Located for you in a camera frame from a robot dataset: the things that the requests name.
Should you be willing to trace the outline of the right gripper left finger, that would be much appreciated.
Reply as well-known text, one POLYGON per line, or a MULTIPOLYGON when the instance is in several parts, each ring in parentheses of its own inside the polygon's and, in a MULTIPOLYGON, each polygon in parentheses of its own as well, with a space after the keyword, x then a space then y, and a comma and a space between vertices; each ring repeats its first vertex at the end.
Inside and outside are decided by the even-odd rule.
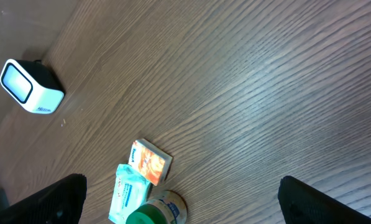
POLYGON ((70 174, 0 211, 0 224, 78 224, 87 193, 87 178, 70 174))

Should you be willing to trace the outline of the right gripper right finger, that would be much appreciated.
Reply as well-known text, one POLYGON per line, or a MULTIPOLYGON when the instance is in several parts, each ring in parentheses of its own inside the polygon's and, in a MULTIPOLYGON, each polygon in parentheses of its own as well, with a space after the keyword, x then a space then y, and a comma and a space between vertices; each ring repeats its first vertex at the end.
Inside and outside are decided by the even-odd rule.
POLYGON ((288 175, 281 179, 278 201, 287 224, 371 223, 371 218, 288 175))

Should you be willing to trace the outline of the green wet wipes pack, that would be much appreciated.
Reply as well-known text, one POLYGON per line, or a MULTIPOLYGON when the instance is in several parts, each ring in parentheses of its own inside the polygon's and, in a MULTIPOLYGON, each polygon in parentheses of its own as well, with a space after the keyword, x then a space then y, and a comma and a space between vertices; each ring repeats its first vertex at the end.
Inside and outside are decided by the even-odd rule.
POLYGON ((129 164, 119 164, 108 218, 125 223, 127 217, 147 198, 150 182, 129 164))

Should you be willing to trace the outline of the orange tissue pack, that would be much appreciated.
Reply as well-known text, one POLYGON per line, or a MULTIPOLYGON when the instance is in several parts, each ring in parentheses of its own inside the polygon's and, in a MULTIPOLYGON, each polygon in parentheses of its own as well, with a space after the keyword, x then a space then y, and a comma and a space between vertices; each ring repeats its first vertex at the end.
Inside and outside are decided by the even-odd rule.
POLYGON ((172 156, 146 139, 132 143, 128 164, 154 186, 165 181, 172 156))

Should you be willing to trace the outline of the green lid jar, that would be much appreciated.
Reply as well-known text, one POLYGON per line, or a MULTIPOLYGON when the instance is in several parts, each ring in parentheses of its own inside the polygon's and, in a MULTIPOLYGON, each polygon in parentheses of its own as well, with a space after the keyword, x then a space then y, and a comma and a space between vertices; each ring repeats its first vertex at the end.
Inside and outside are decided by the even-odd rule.
POLYGON ((152 197, 126 220, 126 224, 185 224, 188 210, 177 193, 166 190, 152 197))

